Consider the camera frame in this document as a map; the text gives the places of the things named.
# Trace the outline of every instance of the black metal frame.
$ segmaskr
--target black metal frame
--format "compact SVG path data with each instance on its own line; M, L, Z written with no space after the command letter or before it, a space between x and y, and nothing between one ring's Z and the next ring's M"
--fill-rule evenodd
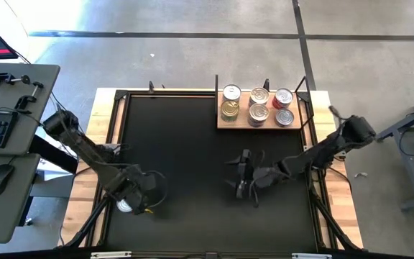
M117 90L116 94L114 96L114 104L113 104L113 109L111 112L111 119L110 119L110 123L109 123L109 128L108 128L108 134L106 136L106 142L110 143L113 139L113 132L115 130L115 124L116 124L116 120L117 120L117 113L118 113L118 107L119 107L119 102L124 99L124 110L123 110L123 114L122 114L122 118L121 118L121 127L119 129L119 134L118 134L118 144L121 143L122 141L122 135L123 135L123 131L124 131L124 125L127 123L128 120L128 116L127 116L127 111L129 110L129 105L130 102L132 101L132 96L212 96L215 98L216 102L218 100L218 81L219 81L219 77L218 75L215 76L215 89L214 90L210 90L210 91L189 91L189 89L187 89L186 91L161 91L160 89L154 89L152 88L152 84L150 83L150 87L148 88L148 90L146 89L142 89L142 90ZM303 85L303 82L305 83L306 89L307 91L305 92L301 92L298 91L300 89L300 87ZM313 112L313 107L312 107L312 102L311 102L311 95L310 95L310 87L308 85L307 79L306 77L303 77L303 79L300 81L300 83L298 84L298 87L295 90L295 93L298 97L298 101L303 101L304 102L304 108L306 110L306 114L308 114L308 119L303 123L302 120L302 114L301 114L301 107L299 105L300 102L298 102L298 113L300 116L300 120L302 122L302 126L300 129L288 129L288 130L300 130L300 136L301 136L301 150L303 151L303 147L305 145L309 145L309 144L316 144L317 143L317 137L316 137L316 129L314 127L314 121L313 121L313 116L314 116L314 112ZM217 111L218 107L217 105L215 105L215 115L217 115L218 111ZM305 126L309 126L309 132L310 132L310 138L312 143L307 143L305 141L305 132L304 132L304 128ZM318 171L317 172L318 177L320 179L323 178L323 171ZM323 203L327 206L327 209L330 211L330 206L329 206L329 201L328 201L328 193L327 193L327 189L326 189L326 185L325 185L325 181L319 181L319 185L320 185L320 190L321 190L321 199L323 201ZM100 186L99 183L97 183L97 189L96 189L96 193L95 193L95 197L93 200L93 209L96 208L97 204L100 202L101 200L101 193L102 193L102 188ZM103 216L103 224L101 227L101 234L98 240L98 244L97 245L103 245L105 243L107 234L108 234L108 228L109 228L109 215L111 212L111 206L112 205L108 205L105 208L105 213ZM323 237L322 237L322 231L321 231L321 223L319 221L319 217L318 217L318 210L316 208L316 206L312 203L310 203L310 210L311 210L311 216L313 219L313 226L314 226L314 235L316 238L316 247L319 250L319 248L325 248L325 243L323 242ZM86 237L86 246L91 246L92 242L93 242L93 233L95 231L95 225L94 227L92 227L91 231L88 233L87 237ZM336 243L336 238L335 235L333 234L333 232L329 229L329 236L330 236L330 246L334 249L337 248L337 243Z

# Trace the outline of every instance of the gray desk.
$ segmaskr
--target gray desk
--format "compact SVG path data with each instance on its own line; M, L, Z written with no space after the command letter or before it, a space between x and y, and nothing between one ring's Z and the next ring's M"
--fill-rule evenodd
M11 158L12 156L0 156L0 165L8 163ZM0 195L0 243L10 241L19 223L40 158L38 154L28 154L15 158L11 163L15 171L6 190Z
M27 109L37 120L41 119L44 108L49 100L52 88L57 79L60 67L58 65L25 65L1 64L0 73L11 73L16 78L28 75L31 81L39 81L44 88L38 89L37 101L29 103ZM32 94L35 87L22 82L14 85L1 83L0 107L14 108L18 99L23 95ZM74 173L77 161L63 151L49 145L36 136L37 122L20 114L12 130L5 148L0 148L0 165L8 163L13 155L19 155L13 161L15 171L9 179L6 190L0 195L0 242L10 241L14 229L19 225L21 217L29 205L29 192L33 184L37 165L43 157L54 164Z
M44 108L49 100L50 93L57 80L60 67L58 65L25 65L25 64L3 64L0 63L0 73L11 73L16 78L28 75L32 82L38 81L44 84L43 89L38 89L35 103L29 103L27 109L37 120L41 119ZM0 85L0 107L14 108L19 98L23 95L32 94L34 86L16 82L14 85L2 83ZM9 141L5 148L0 148L0 155L23 155L28 149L35 135L37 123L29 117L19 115L14 125Z

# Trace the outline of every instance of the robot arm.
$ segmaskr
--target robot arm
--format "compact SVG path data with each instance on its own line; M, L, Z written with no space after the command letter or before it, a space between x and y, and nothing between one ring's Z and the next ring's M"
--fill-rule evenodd
M141 214L162 198L154 174L143 173L138 165L113 164L114 151L96 145L78 130L78 118L59 109L44 121L46 133L70 147L95 170L98 182L114 201L125 200L133 214Z
M236 183L229 182L236 190L236 198L255 198L255 206L258 206L256 188L269 188L281 180L294 179L301 173L307 173L307 177L312 179L312 169L328 168L337 153L341 151L347 153L373 142L376 133L364 117L353 115L341 122L341 117L333 107L331 107L331 111L340 119L339 128L325 140L297 156L283 158L272 167L253 168L252 155L249 150L244 150L236 160L228 162L227 164L240 165L238 166ZM343 247L346 250L361 250L343 233L343 230L331 216L330 211L321 201L311 180L308 188L311 202L322 213L327 225L333 230Z

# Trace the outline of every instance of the desk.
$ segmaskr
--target desk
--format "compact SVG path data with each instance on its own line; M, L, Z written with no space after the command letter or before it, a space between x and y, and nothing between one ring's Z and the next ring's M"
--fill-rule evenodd
M57 80L60 67L58 65L26 65L26 64L4 64L0 63L0 73L11 73L14 77L22 75L30 77L31 81L38 81L44 85L36 91L35 103L28 103L27 109L31 111L30 116L37 120L41 119L44 108L49 100L50 93ZM14 85L8 83L0 84L0 107L13 109L21 96L31 95L35 87L22 82ZM0 148L0 155L23 155L28 152L38 123L33 119L19 114L12 133L5 148Z
M11 158L0 156L0 165L8 163ZM38 154L28 154L15 158L11 163L15 171L0 195L0 242L10 241L15 226L19 224L40 158Z
M39 81L44 85L36 92L35 103L29 103L27 109L31 116L40 120L49 100L52 88L57 79L60 67L58 65L26 65L0 63L0 73L11 73L19 78L28 75L32 82ZM13 109L17 100L23 95L32 94L35 87L22 82L14 85L0 84L0 107ZM8 242L19 224L25 209L29 191L33 184L37 165L43 157L70 172L75 172L77 161L66 155L42 138L35 136L38 123L32 118L18 114L16 123L5 148L0 148L0 165L8 163L13 155L15 171L7 184L6 190L0 195L0 242Z
M186 89L168 89L167 91L183 91ZM109 123L111 120L111 110L113 109L116 88L99 88L93 104L91 118L87 129L87 135L96 143L105 143L108 134ZM326 91L311 92L313 110L315 113L314 122L318 140L323 140L326 135L335 130L334 118L328 110L330 100ZM116 124L112 132L112 141L118 141L118 133L121 125L119 120L122 117L124 105L118 105ZM79 163L78 170L82 170L87 165ZM336 170L346 173L344 163L335 161L332 165ZM65 241L73 238L74 234L81 228L82 224L91 213L94 194L96 191L97 177L93 171L86 171L75 179L70 195L70 201L63 222L63 239ZM345 233L358 246L362 246L359 227L354 209L354 203L349 191L348 183L337 175L328 172L326 176L328 197L331 205L332 215L341 225ZM97 227L94 232L93 243L96 244L101 231L102 215L98 218ZM323 217L320 215L323 240L329 245L328 230Z

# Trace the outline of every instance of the tin can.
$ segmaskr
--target tin can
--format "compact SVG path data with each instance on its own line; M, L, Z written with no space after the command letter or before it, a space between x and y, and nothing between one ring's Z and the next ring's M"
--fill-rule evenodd
M233 84L227 85L223 88L223 101L236 101L239 103L241 98L241 89Z
M121 212L132 212L132 208L126 203L124 199L116 201L116 206Z
M225 122L233 122L239 114L239 104L236 101L224 101L221 104L221 119Z
M270 99L270 93L262 88L256 87L250 91L249 107L253 104L266 104L267 100Z
M253 104L249 108L248 122L252 127L260 127L269 115L270 111L264 104Z
M285 127L293 123L294 116L290 110L284 108L277 111L275 120L277 126Z
M292 91L281 88L276 91L274 95L274 99L272 100L272 105L276 109L287 108L290 103L293 101L293 93Z

